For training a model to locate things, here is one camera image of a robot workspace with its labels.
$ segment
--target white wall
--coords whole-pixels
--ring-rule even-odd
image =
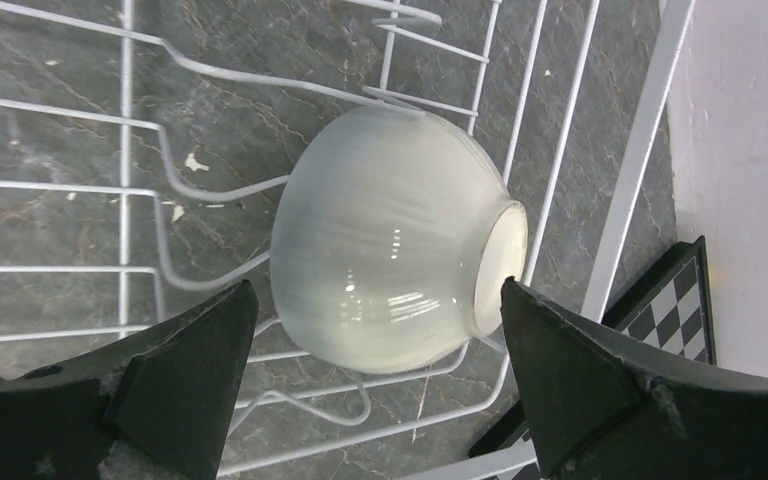
[[[720,365],[768,376],[768,0],[698,0],[668,100],[679,238],[705,235]]]

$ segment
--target white ceramic bowl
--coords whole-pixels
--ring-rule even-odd
[[[525,209],[463,130],[352,110],[311,142],[272,231],[275,307],[299,347],[367,373],[423,367],[501,323]]]

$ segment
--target gray marble surface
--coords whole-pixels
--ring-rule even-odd
[[[108,25],[121,22],[113,0],[24,0],[23,4]],[[222,67],[285,76],[360,92],[377,85],[385,35],[372,10],[336,0],[137,0],[138,29],[168,38],[182,52]],[[584,29],[584,0],[552,0],[525,110],[511,192],[534,231],[556,148]],[[440,40],[480,52],[491,2],[416,0],[444,18]],[[605,0],[561,168],[533,285],[562,305],[580,307],[607,215],[619,161],[658,26],[656,0]],[[535,0],[501,6],[475,136],[504,160]],[[117,38],[0,13],[0,97],[99,113],[119,113]],[[478,65],[408,39],[396,44],[390,87],[468,107]],[[169,130],[176,166],[191,185],[228,190],[291,171],[316,133],[351,104],[297,90],[235,84],[176,66],[156,47],[135,48],[134,115]],[[465,126],[462,117],[447,115]],[[117,185],[118,126],[0,108],[0,179]],[[269,246],[281,188],[222,206],[182,198],[160,168],[154,132],[132,133],[133,185],[163,192],[175,268],[210,279]],[[186,163],[190,158],[197,162]],[[119,199],[99,194],[0,190],[0,264],[115,265]],[[132,263],[154,265],[152,215],[133,202]],[[666,122],[659,130],[634,212],[614,296],[675,241]],[[251,272],[262,319],[273,314],[266,266]],[[133,275],[131,321],[151,323],[152,284]],[[0,274],[0,334],[116,324],[117,276]],[[176,313],[205,298],[167,289]],[[0,344],[0,375],[87,351],[113,336]],[[294,348],[280,329],[253,353]],[[346,438],[472,405],[488,397],[500,359],[473,345],[450,375],[371,390],[373,411],[361,427],[337,428],[286,404],[258,408],[231,437],[226,461],[253,459]],[[271,387],[299,390],[349,382],[345,372],[310,358],[251,365],[242,395]],[[509,375],[487,410],[380,440],[258,469],[239,478],[393,478],[464,458],[468,446],[516,398]],[[345,415],[361,411],[357,394],[313,400]]]

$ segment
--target black and white checkered board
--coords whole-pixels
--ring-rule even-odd
[[[692,257],[637,316],[617,325],[617,330],[675,355],[708,363],[699,278]]]

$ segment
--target white wire rack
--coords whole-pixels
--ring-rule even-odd
[[[158,123],[139,120],[132,118],[132,103],[133,103],[133,88],[134,88],[134,74],[133,74],[133,57],[134,57],[134,45],[135,43],[142,43],[152,45],[164,49],[168,55],[181,67],[191,70],[197,74],[211,76],[215,78],[243,82],[243,83],[256,83],[262,85],[271,85],[282,88],[290,89],[303,89],[311,92],[315,92],[322,95],[328,95],[341,100],[354,102],[357,104],[375,104],[384,108],[389,108],[405,115],[423,115],[424,112],[419,106],[428,106],[438,109],[447,110],[460,114],[467,119],[467,132],[471,135],[475,127],[475,121],[478,117],[478,107],[481,101],[481,94],[484,85],[484,78],[487,71],[487,64],[489,62],[489,52],[492,45],[494,31],[496,27],[496,20],[498,18],[499,9],[502,4],[502,0],[485,0],[488,3],[490,9],[489,22],[487,25],[486,34],[484,37],[483,48],[480,53],[470,52],[462,48],[449,45],[428,36],[415,33],[405,27],[412,27],[416,25],[436,25],[442,24],[442,19],[439,15],[432,12],[413,8],[407,5],[402,5],[401,0],[343,0],[348,3],[357,4],[364,7],[371,7],[384,12],[389,12],[389,16],[385,18],[379,18],[373,21],[373,24],[386,32],[386,44],[384,51],[384,60],[381,76],[377,86],[364,87],[363,93],[367,96],[359,95],[355,93],[345,92],[342,90],[330,88],[324,85],[318,85],[310,82],[304,82],[293,79],[272,77],[267,75],[258,75],[247,72],[240,72],[236,70],[230,70],[226,68],[219,68],[211,65],[206,65],[194,61],[178,50],[163,38],[147,35],[134,31],[135,13],[134,13],[134,0],[122,0],[122,26],[113,27],[110,25],[103,25],[95,22],[81,20],[73,17],[63,16],[51,12],[47,12],[40,9],[28,8],[24,6],[15,5],[12,3],[0,1],[0,11],[9,12],[15,15],[21,15],[24,17],[31,17],[41,22],[54,22],[62,25],[67,25],[76,29],[83,29],[86,31],[95,32],[99,35],[110,35],[119,37],[121,39],[121,88],[120,88],[120,114],[100,114],[94,112],[58,108],[49,105],[41,105],[34,103],[21,102],[16,100],[8,100],[0,98],[0,107],[23,110],[28,112],[36,112],[43,115],[54,115],[61,117],[71,117],[76,119],[89,120],[94,122],[101,122],[106,124],[118,125],[121,130],[120,135],[120,175],[119,186],[93,186],[93,185],[76,185],[76,184],[64,184],[64,183],[34,183],[34,182],[16,182],[16,181],[3,181],[0,180],[0,189],[25,189],[25,190],[43,190],[43,191],[62,191],[62,192],[78,192],[78,193],[90,193],[90,194],[107,194],[119,196],[119,264],[110,266],[69,266],[69,265],[35,265],[35,266],[6,266],[0,265],[0,273],[94,273],[94,274],[117,274],[119,277],[118,282],[118,325],[114,327],[104,328],[85,328],[74,330],[58,330],[50,332],[36,332],[36,333],[15,333],[15,334],[3,334],[0,335],[1,342],[15,342],[15,341],[32,341],[39,339],[49,338],[63,338],[63,337],[77,337],[86,335],[98,335],[98,334],[118,334],[121,337],[127,335],[130,332],[136,332],[150,325],[135,325],[130,323],[129,319],[129,280],[132,275],[144,274],[150,275],[154,282],[154,296],[156,310],[155,314],[158,321],[166,319],[165,311],[165,297],[164,297],[164,280],[169,285],[190,291],[204,291],[211,290],[217,287],[221,287],[228,282],[240,277],[256,266],[262,264],[269,258],[268,252],[256,256],[252,260],[240,265],[237,268],[229,271],[225,275],[219,278],[208,281],[194,281],[184,278],[176,273],[169,253],[169,245],[166,234],[166,226],[164,224],[164,215],[162,211],[162,195],[154,190],[135,188],[131,185],[131,170],[133,168],[133,161],[131,158],[131,130],[143,129],[156,132],[157,139],[160,147],[160,160],[163,165],[166,180],[169,185],[179,194],[198,199],[202,201],[208,201],[213,203],[230,202],[237,200],[248,195],[255,194],[265,189],[272,188],[277,185],[281,185],[287,181],[288,176],[280,176],[267,180],[254,185],[243,186],[231,191],[225,192],[211,192],[192,188],[186,185],[178,176],[178,172],[175,168],[175,162],[172,158],[171,148],[169,145],[169,139],[167,137],[166,130],[163,125]],[[543,25],[543,19],[546,12],[547,0],[539,0],[537,17],[534,23],[534,28],[531,36],[531,43],[528,51],[528,58],[524,66],[524,74],[522,79],[522,86],[519,93],[519,100],[517,104],[516,114],[513,122],[513,130],[511,132],[510,143],[508,146],[507,155],[504,162],[504,169],[502,172],[503,179],[507,184],[513,162],[516,154],[517,139],[519,136],[519,130],[522,123],[523,112],[525,108],[525,101],[528,95],[531,76],[534,68],[534,62],[538,44],[540,40],[541,28]],[[669,81],[672,76],[672,71],[675,65],[675,59],[677,57],[678,48],[681,45],[681,41],[684,36],[684,31],[687,25],[687,19],[689,18],[690,11],[693,6],[693,0],[672,0],[669,4],[669,8],[662,19],[662,29],[659,35],[658,44],[656,45],[655,52],[652,57],[652,66],[650,67],[647,80],[644,84],[643,93],[641,95],[640,105],[638,106],[638,112],[635,117],[634,124],[632,126],[631,137],[629,145],[627,147],[626,155],[623,160],[622,168],[620,171],[619,183],[613,196],[612,204],[609,210],[608,223],[605,231],[603,232],[602,242],[596,257],[596,266],[591,276],[591,281],[588,286],[587,295],[584,304],[583,314],[588,318],[597,320],[601,318],[604,312],[605,304],[607,303],[608,293],[613,281],[614,272],[619,261],[619,255],[622,250],[625,235],[628,230],[628,223],[631,219],[631,211],[633,210],[634,203],[637,198],[637,193],[642,181],[643,170],[645,169],[646,162],[651,149],[652,140],[655,135],[658,120],[660,118],[666,92],[669,86]],[[566,112],[564,121],[561,126],[560,136],[557,142],[556,153],[553,159],[551,175],[549,183],[546,189],[544,203],[541,209],[541,214],[538,220],[537,229],[534,234],[534,241],[532,243],[530,256],[526,266],[523,281],[526,284],[531,283],[531,279],[534,275],[535,266],[539,258],[540,246],[543,239],[543,234],[546,228],[546,222],[549,216],[550,207],[552,204],[552,198],[554,196],[555,186],[557,184],[558,175],[560,172],[561,162],[564,156],[564,148],[566,146],[567,137],[569,135],[572,117],[575,112],[576,100],[578,97],[579,86],[581,84],[582,75],[584,72],[584,65],[587,58],[591,36],[593,34],[593,28],[596,21],[596,16],[599,10],[599,0],[593,0],[590,4],[590,8],[587,14],[586,28],[584,36],[581,39],[581,47],[578,54],[578,60],[576,63],[572,85],[570,88],[569,99],[567,101]],[[388,79],[390,74],[390,67],[393,61],[393,45],[397,37],[405,37],[413,41],[422,42],[432,48],[439,48],[451,52],[456,55],[460,55],[464,58],[475,61],[479,64],[478,75],[475,82],[475,88],[470,104],[468,106],[449,105],[446,103],[438,102],[433,99],[421,98],[405,93],[394,92],[388,89]],[[158,264],[159,268],[151,266],[136,266],[131,265],[131,200],[132,197],[148,197],[153,202],[153,213],[155,223],[155,236],[158,247]],[[278,318],[273,318],[267,322],[261,324],[255,336],[260,335],[269,328],[276,328],[280,324]],[[417,428],[426,427],[439,422],[444,422],[464,415],[478,412],[480,410],[488,408],[498,397],[503,382],[505,380],[506,373],[509,366],[509,358],[504,346],[493,342],[490,339],[480,339],[483,343],[490,346],[493,350],[499,353],[501,358],[501,365],[498,370],[498,375],[495,379],[494,388],[490,395],[481,402],[474,405],[459,408],[456,410],[448,411],[445,413],[426,416],[418,418],[414,421],[393,424],[384,428],[370,430],[364,433],[355,434],[349,437],[343,437],[338,440],[324,442],[318,445],[305,446],[291,451],[280,452],[268,455],[263,458],[247,460],[239,463],[224,464],[220,467],[219,476],[230,475],[237,472],[247,471],[254,468],[259,468],[267,465],[273,465],[279,462],[298,459],[305,456],[310,456],[328,450],[346,447],[355,443],[369,441],[388,435],[393,435],[401,432],[411,431]],[[268,405],[279,402],[286,402],[295,407],[310,412],[313,415],[317,415],[325,420],[340,424],[340,425],[358,425],[364,422],[370,414],[371,404],[367,389],[375,388],[383,385],[393,385],[410,380],[417,380],[427,377],[433,377],[436,375],[443,375],[450,373],[457,369],[464,361],[468,349],[468,345],[465,344],[459,350],[456,358],[451,364],[434,368],[432,370],[423,370],[416,372],[408,372],[400,375],[381,376],[369,380],[361,381],[359,377],[353,376],[354,382],[345,385],[339,385],[327,388],[309,389],[296,392],[281,392],[277,390],[267,390],[261,392],[254,398],[238,401],[236,404],[237,412],[234,415],[231,425],[231,432],[244,421],[247,415],[249,415],[253,409],[259,405]],[[275,352],[263,355],[252,355],[249,357],[249,363],[268,362],[280,359],[302,357],[308,355],[304,351],[286,351]],[[364,410],[363,412],[352,418],[346,418],[332,414],[330,412],[323,411],[319,408],[312,406],[305,400],[313,397],[321,397],[325,395],[333,395],[337,393],[359,392]],[[515,468],[514,464],[524,464],[533,462],[533,458],[517,458],[513,457],[511,460],[506,460],[509,465],[506,465],[507,469]],[[470,472],[475,468],[463,470]],[[500,470],[498,465],[494,465],[490,470]],[[481,472],[476,473],[474,478],[484,478],[477,476]]]

